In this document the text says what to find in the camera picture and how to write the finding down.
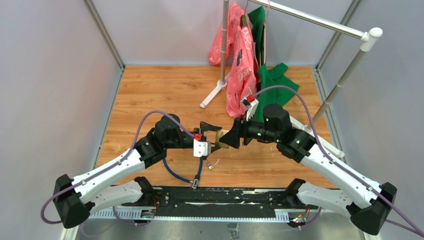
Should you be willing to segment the brass padlock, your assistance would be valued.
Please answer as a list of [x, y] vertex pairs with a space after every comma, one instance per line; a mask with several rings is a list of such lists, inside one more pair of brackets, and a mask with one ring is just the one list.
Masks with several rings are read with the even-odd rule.
[[236, 134], [232, 129], [221, 129], [216, 132], [215, 144], [222, 149], [236, 148], [240, 142], [236, 140]]

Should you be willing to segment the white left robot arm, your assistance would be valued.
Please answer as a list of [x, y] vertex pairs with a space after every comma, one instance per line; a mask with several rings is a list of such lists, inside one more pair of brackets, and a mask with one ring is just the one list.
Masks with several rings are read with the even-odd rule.
[[189, 131], [181, 125], [178, 116], [163, 112], [146, 136], [135, 138], [130, 148], [118, 157], [81, 175], [64, 174], [56, 179], [52, 202], [59, 223], [70, 229], [85, 222], [91, 214], [122, 203], [149, 206], [153, 189], [145, 177], [122, 185], [115, 183], [162, 161], [168, 149], [192, 149], [193, 156], [203, 160], [214, 151], [213, 142], [204, 133], [221, 129], [202, 121], [198, 128]]

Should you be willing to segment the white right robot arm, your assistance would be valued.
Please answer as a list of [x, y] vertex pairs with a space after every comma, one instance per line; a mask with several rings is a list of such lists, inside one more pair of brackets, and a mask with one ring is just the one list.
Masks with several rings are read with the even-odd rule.
[[338, 188], [318, 187], [296, 178], [286, 189], [285, 201], [290, 208], [298, 209], [304, 204], [328, 209], [349, 218], [361, 231], [378, 235], [392, 210], [397, 188], [360, 174], [321, 149], [314, 136], [293, 127], [289, 112], [281, 105], [267, 105], [262, 116], [262, 122], [235, 118], [232, 128], [219, 142], [235, 149], [248, 145], [251, 140], [275, 143], [283, 156], [315, 170]]

